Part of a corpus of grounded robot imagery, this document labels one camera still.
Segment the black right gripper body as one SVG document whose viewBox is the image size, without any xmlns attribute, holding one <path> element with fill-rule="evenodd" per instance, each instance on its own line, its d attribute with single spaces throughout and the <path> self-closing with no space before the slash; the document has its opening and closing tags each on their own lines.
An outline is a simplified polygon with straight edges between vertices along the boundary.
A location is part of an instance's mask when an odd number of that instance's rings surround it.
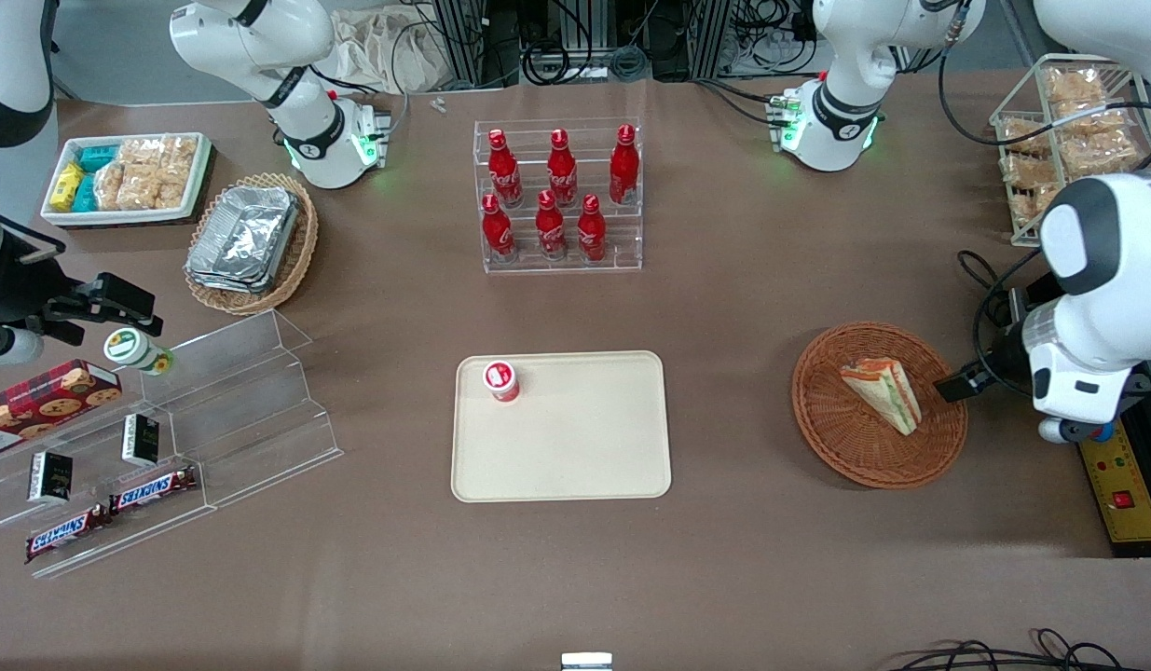
<svg viewBox="0 0 1151 671">
<path fill-rule="evenodd" d="M 64 242 L 35 232 L 0 213 L 0 326 L 89 321 L 81 281 L 64 275 Z"/>
</svg>

